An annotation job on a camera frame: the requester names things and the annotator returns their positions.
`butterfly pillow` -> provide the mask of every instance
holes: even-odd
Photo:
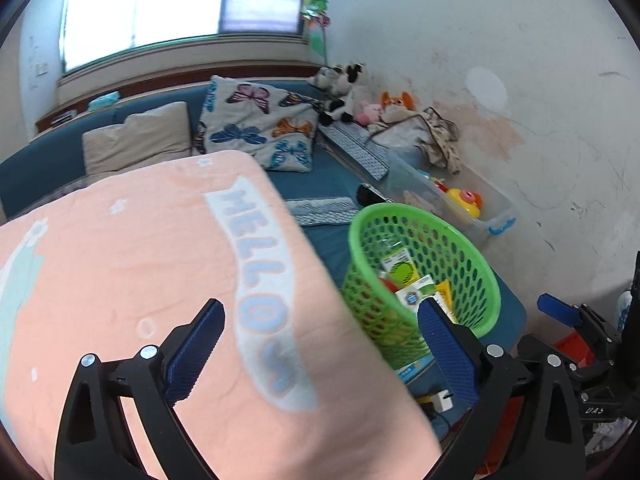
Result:
[[[213,76],[194,146],[250,153],[265,170],[311,171],[320,106],[280,88]]]

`metal bolt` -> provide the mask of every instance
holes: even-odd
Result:
[[[140,351],[140,357],[142,357],[143,359],[151,359],[157,353],[158,353],[158,347],[157,346],[153,346],[153,345],[149,345],[149,346],[145,346]]]
[[[562,364],[562,361],[556,354],[549,354],[546,358],[546,362],[554,368],[558,368]]]
[[[486,352],[491,356],[491,357],[502,357],[504,355],[504,350],[502,349],[501,346],[499,345],[489,345],[486,348]]]
[[[82,359],[80,359],[80,364],[85,368],[87,366],[91,366],[94,363],[95,363],[95,355],[93,354],[87,354]]]

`peach blanket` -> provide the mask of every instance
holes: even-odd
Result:
[[[249,155],[72,193],[0,228],[0,264],[0,419],[46,479],[82,355],[132,357],[209,298],[225,331],[175,411],[222,480],[421,479],[440,455]],[[126,400],[146,470],[164,478]]]

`window frame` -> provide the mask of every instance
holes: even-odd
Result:
[[[154,52],[156,50],[165,49],[168,46],[172,45],[183,45],[185,43],[201,43],[203,41],[212,41],[214,42],[216,38],[230,38],[237,37],[239,41],[243,36],[273,36],[278,38],[292,38],[299,39],[302,37],[304,21],[302,16],[298,18],[298,30],[295,33],[284,33],[284,32],[273,32],[269,30],[249,30],[249,31],[240,31],[234,32],[232,30],[223,30],[222,27],[222,19],[224,16],[224,10],[226,6],[226,0],[222,0],[220,5],[220,19],[218,22],[218,30],[217,34],[205,34],[203,36],[190,36],[188,38],[175,38],[174,40],[165,40],[158,41],[156,43],[149,43],[145,45],[135,46],[132,48],[126,48],[125,50],[120,50],[118,52],[114,52],[113,54],[109,54],[108,56],[99,57],[98,59],[94,59],[88,63],[83,65],[76,66],[71,70],[66,68],[66,59],[65,59],[65,33],[66,33],[66,10],[68,7],[68,0],[65,0],[62,8],[62,19],[60,23],[60,73],[62,74],[62,78],[64,79],[67,76],[71,76],[76,74],[77,72],[81,72],[87,68],[99,66],[104,63],[108,63],[117,59],[121,56],[126,56],[128,54],[135,54],[140,52]]]

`window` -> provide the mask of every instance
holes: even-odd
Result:
[[[300,0],[67,0],[65,72],[130,48],[224,32],[298,33]]]

